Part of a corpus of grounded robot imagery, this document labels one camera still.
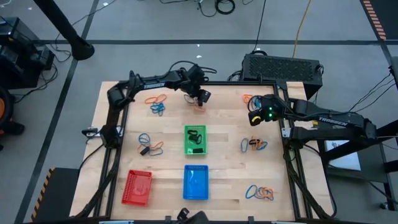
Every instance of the red basket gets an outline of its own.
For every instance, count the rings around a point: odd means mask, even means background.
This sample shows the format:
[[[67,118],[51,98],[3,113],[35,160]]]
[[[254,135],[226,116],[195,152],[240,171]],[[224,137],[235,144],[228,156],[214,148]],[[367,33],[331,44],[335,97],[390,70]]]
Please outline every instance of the red basket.
[[[148,203],[152,173],[130,170],[122,198],[122,204],[146,206]]]

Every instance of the gray floor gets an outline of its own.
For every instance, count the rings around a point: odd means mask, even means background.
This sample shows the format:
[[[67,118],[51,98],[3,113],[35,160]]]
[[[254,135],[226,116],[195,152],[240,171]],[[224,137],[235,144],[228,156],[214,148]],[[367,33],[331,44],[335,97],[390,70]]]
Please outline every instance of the gray floor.
[[[74,22],[90,12],[93,0],[56,2]],[[104,2],[99,0],[98,8]],[[294,40],[306,4],[306,0],[268,0],[260,39]],[[87,39],[255,39],[262,1],[256,0],[248,6],[237,1],[236,5],[236,11],[229,16],[205,18],[193,2],[162,5],[155,0],[118,0],[95,14]],[[211,14],[214,11],[212,1],[207,1],[203,10]],[[54,39],[57,35],[56,29],[32,1],[13,0],[10,5],[0,8],[0,14],[20,17],[41,39]],[[78,33],[82,32],[85,22],[86,19],[75,26]],[[314,0],[300,39],[376,40],[376,36],[359,0]],[[80,165],[85,149],[85,138],[80,131],[91,124],[102,81],[126,79],[130,70],[143,76],[159,75],[178,60],[191,60],[213,67],[219,73],[211,76],[211,80],[226,80],[232,72],[240,69],[244,54],[253,47],[246,44],[95,45],[94,56],[78,62],[25,221],[29,221],[47,170]],[[269,55],[291,57],[294,46],[257,47]],[[60,45],[60,48],[67,49],[68,46]],[[398,46],[389,46],[389,50],[398,56]],[[59,54],[59,57],[64,58],[65,55]],[[341,111],[349,109],[388,74],[387,60],[377,45],[299,45],[296,57],[316,59],[324,64],[324,86],[319,92],[318,104]],[[0,139],[5,146],[0,152],[0,217],[3,223],[15,220],[71,61],[56,63],[58,78],[46,90],[35,92],[16,105],[15,119],[26,125],[26,132],[22,136]],[[397,119],[397,94],[397,89],[391,88],[361,114],[378,126]],[[370,97],[362,106],[373,99],[375,97]],[[386,144],[397,147],[394,141]],[[387,160],[398,159],[398,151],[386,149],[385,152]],[[392,181],[398,184],[396,174],[392,175]],[[374,223],[398,220],[398,212],[378,209],[384,198],[367,183],[330,177],[330,184],[339,219]]]

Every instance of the blue plastic tray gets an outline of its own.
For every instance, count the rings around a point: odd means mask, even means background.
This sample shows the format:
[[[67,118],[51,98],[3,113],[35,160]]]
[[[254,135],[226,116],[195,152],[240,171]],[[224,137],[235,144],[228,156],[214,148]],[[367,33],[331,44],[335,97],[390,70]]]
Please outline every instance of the blue plastic tray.
[[[209,167],[207,165],[185,165],[182,197],[185,200],[209,199]]]

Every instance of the wooden tabletop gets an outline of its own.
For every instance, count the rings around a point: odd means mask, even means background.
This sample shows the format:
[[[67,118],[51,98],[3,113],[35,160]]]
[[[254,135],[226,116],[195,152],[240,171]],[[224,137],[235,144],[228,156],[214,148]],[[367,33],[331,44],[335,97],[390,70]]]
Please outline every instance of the wooden tabletop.
[[[93,126],[102,127],[106,121],[108,101],[106,91],[115,82],[103,82],[96,106]],[[141,91],[130,104],[114,195],[112,219],[164,220],[171,215],[176,219],[186,207],[192,214],[203,210],[210,220],[247,220],[254,216],[261,220],[294,220],[290,188],[278,122],[262,123],[251,127],[248,110],[243,103],[244,94],[272,94],[271,86],[203,86],[211,92],[206,111],[193,109],[183,99],[183,93],[160,88]],[[302,83],[288,83],[291,98],[305,99]],[[144,100],[150,96],[166,94],[166,110],[162,117],[152,114]],[[208,154],[186,156],[184,154],[184,126],[206,125]],[[297,126],[311,124],[296,122]],[[149,134],[152,142],[163,141],[164,153],[159,156],[137,152],[138,135]],[[243,138],[256,136],[268,142],[261,151],[248,150],[242,153]],[[99,138],[91,140],[85,157],[101,144]],[[314,142],[310,145],[317,148]],[[83,166],[77,183],[70,215],[76,215],[90,200],[98,188],[105,149],[100,149]],[[301,149],[307,187],[323,209],[333,213],[328,187],[320,158],[307,149]],[[205,201],[182,198],[183,170],[185,164],[206,164],[209,167],[209,199]],[[151,171],[153,175],[149,201],[146,207],[121,203],[124,185],[129,170]],[[274,200],[266,201],[245,198],[250,185],[272,188]],[[297,191],[301,216],[305,216],[302,195]],[[108,191],[104,193],[100,215],[105,214]]]

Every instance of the green plastic tray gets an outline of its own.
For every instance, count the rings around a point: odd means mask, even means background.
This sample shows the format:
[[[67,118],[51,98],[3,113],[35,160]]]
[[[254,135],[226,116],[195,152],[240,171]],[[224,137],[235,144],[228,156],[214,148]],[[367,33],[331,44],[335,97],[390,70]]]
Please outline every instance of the green plastic tray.
[[[201,143],[196,144],[189,140],[188,130],[196,130],[198,134],[201,134]],[[202,153],[193,153],[193,149],[202,148]],[[184,153],[186,155],[204,155],[207,154],[207,134],[205,125],[186,125],[184,128]]]

